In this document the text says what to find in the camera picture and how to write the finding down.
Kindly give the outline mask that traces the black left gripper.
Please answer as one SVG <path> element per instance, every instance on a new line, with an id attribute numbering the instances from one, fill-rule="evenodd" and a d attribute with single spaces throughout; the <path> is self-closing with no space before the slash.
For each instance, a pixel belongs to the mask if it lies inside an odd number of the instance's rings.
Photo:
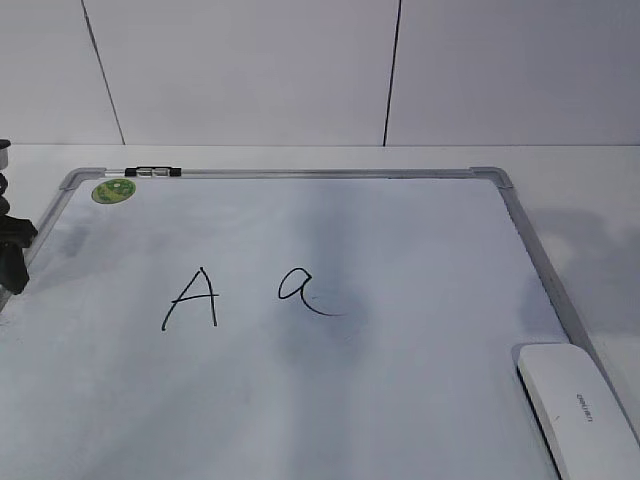
<path id="1" fill-rule="evenodd" d="M 4 197 L 7 187 L 1 175 L 1 286 L 17 295 L 29 281 L 24 250 L 31 247 L 38 231 L 30 220 L 9 215 L 10 204 Z"/>

